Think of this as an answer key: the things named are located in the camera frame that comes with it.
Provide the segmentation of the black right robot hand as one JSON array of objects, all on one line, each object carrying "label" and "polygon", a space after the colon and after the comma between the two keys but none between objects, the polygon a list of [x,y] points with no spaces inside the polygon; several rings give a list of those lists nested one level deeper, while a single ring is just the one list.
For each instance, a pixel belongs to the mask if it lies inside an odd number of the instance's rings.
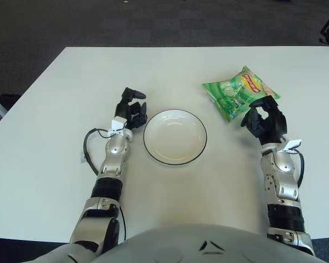
[{"label": "black right robot hand", "polygon": [[286,118],[271,95],[257,99],[249,105],[241,127],[246,127],[262,146],[280,143],[282,136],[287,133]]}]

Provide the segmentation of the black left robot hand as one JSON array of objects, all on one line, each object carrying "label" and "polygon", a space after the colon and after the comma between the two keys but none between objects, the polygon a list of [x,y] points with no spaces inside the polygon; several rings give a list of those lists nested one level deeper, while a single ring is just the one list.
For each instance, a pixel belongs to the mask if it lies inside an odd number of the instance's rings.
[{"label": "black left robot hand", "polygon": [[126,119],[126,129],[137,129],[147,123],[146,102],[129,104],[133,99],[146,99],[146,95],[126,87],[122,93],[121,101],[116,106],[115,117]]}]

